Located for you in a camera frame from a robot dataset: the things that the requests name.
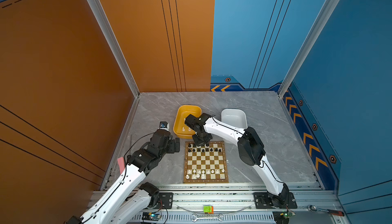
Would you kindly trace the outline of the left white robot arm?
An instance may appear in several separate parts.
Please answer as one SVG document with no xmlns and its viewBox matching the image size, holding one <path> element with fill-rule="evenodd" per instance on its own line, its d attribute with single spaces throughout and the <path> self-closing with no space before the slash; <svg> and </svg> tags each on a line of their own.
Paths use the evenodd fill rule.
<svg viewBox="0 0 392 224">
<path fill-rule="evenodd" d="M 158 129 L 149 142 L 127 156 L 123 172 L 106 193 L 81 217 L 73 216 L 67 224 L 125 224 L 133 216 L 154 207 L 159 189 L 144 183 L 130 200 L 126 198 L 147 177 L 167 153 L 180 151 L 180 139 L 168 130 Z"/>
</svg>

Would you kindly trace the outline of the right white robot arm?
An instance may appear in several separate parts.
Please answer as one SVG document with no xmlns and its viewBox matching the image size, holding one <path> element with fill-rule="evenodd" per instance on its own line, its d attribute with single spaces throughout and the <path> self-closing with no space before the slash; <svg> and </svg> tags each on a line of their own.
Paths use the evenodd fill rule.
<svg viewBox="0 0 392 224">
<path fill-rule="evenodd" d="M 264 144 L 252 127 L 237 128 L 206 113 L 200 117 L 188 115 L 185 118 L 185 125 L 195 131 L 193 141 L 197 146 L 207 145 L 213 135 L 236 145 L 239 158 L 252 166 L 264 182 L 272 207 L 286 208 L 289 202 L 289 188 L 270 166 Z"/>
</svg>

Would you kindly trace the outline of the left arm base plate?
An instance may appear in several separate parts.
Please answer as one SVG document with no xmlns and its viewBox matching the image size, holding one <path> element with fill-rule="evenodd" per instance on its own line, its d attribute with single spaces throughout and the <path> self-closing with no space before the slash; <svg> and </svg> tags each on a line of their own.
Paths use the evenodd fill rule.
<svg viewBox="0 0 392 224">
<path fill-rule="evenodd" d="M 148 209 L 171 209 L 173 206 L 173 197 L 174 194 L 172 192 L 160 192 L 151 197 L 150 203 L 148 205 Z"/>
</svg>

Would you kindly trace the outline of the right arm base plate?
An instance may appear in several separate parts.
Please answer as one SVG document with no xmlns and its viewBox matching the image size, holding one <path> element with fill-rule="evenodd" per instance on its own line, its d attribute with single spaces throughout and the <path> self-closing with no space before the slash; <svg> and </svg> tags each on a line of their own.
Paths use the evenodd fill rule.
<svg viewBox="0 0 392 224">
<path fill-rule="evenodd" d="M 256 209 L 297 209 L 298 205 L 294 194 L 289 192 L 284 202 L 280 202 L 280 198 L 270 196 L 267 192 L 253 193 Z"/>
</svg>

